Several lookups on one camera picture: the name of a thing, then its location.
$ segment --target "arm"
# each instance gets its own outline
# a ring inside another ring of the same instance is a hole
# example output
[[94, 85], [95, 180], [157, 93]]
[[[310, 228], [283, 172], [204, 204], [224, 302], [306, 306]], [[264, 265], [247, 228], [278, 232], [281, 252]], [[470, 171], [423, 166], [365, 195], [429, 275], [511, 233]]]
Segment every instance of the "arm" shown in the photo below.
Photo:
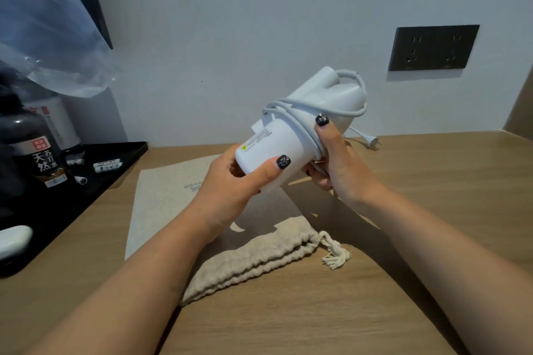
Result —
[[153, 354], [205, 244], [236, 219], [281, 169], [270, 159], [248, 176], [233, 146], [210, 166], [195, 199], [27, 355]]
[[321, 188], [368, 217], [431, 292], [472, 353], [533, 353], [533, 277], [379, 183], [334, 124], [317, 126], [328, 150]]

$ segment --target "cable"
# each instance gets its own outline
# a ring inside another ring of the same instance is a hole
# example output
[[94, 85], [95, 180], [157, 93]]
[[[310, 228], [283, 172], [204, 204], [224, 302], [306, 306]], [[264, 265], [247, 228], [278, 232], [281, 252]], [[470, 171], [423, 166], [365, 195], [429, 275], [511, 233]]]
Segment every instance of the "cable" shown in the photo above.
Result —
[[[364, 94], [366, 94], [366, 86], [364, 84], [363, 78], [359, 75], [359, 73], [354, 72], [352, 70], [336, 70], [338, 77], [346, 77], [350, 79], [357, 80], [359, 85], [361, 86], [361, 89], [363, 89]], [[294, 99], [294, 98], [279, 98], [275, 102], [268, 103], [266, 107], [263, 109], [263, 115], [265, 114], [276, 114], [281, 115], [285, 117], [287, 120], [289, 120], [293, 125], [299, 129], [303, 135], [305, 135], [311, 142], [311, 145], [313, 145], [313, 152], [315, 153], [315, 160], [321, 160], [324, 156], [326, 156], [326, 148], [324, 147], [322, 141], [318, 137], [318, 134], [316, 131], [308, 124], [306, 123], [303, 118], [298, 113], [298, 109], [294, 109], [292, 106], [297, 107], [303, 107], [308, 108], [312, 110], [317, 110], [323, 114], [329, 115], [329, 116], [337, 116], [337, 117], [350, 117], [350, 118], [356, 118], [362, 116], [367, 109], [367, 103], [365, 102], [363, 105], [363, 108], [357, 110], [357, 111], [341, 111], [341, 110], [335, 110], [335, 109], [329, 109], [324, 108], [321, 106], [318, 106], [313, 103], [308, 103], [302, 100]], [[361, 132], [359, 132], [357, 129], [350, 127], [351, 130], [355, 131], [357, 134], [363, 136]], [[373, 146], [369, 143], [368, 139], [365, 138], [367, 141], [367, 144], [369, 147], [374, 147], [377, 143], [377, 137], [375, 136], [367, 136], [369, 138], [373, 138], [372, 141], [375, 139], [375, 143], [373, 143]], [[309, 162], [318, 172], [320, 172], [323, 176], [329, 177], [329, 175], [314, 161]]]

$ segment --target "clear plastic bag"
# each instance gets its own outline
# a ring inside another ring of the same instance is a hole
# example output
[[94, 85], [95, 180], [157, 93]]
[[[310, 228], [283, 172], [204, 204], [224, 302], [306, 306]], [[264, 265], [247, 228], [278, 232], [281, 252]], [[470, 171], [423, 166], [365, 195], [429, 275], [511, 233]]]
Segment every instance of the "clear plastic bag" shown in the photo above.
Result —
[[118, 72], [80, 0], [0, 0], [0, 60], [47, 89], [75, 97], [97, 95]]

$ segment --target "fingernail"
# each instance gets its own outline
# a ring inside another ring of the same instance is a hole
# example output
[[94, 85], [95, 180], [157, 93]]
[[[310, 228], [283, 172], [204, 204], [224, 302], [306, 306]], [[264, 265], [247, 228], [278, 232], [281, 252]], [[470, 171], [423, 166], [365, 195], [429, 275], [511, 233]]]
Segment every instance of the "fingernail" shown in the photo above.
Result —
[[330, 123], [330, 119], [325, 114], [318, 114], [315, 118], [318, 126], [324, 126]]
[[279, 156], [278, 159], [276, 160], [276, 163], [278, 164], [278, 167], [280, 169], [286, 169], [287, 167], [289, 167], [289, 164], [290, 164], [290, 159], [289, 159], [289, 156], [287, 155], [282, 155], [282, 156]]

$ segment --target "dark outlet panel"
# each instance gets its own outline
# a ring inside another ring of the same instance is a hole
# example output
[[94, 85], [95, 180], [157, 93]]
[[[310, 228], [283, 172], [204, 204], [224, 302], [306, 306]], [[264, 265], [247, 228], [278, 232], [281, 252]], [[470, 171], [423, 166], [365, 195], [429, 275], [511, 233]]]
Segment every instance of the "dark outlet panel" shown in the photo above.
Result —
[[389, 70], [463, 69], [479, 25], [398, 27]]

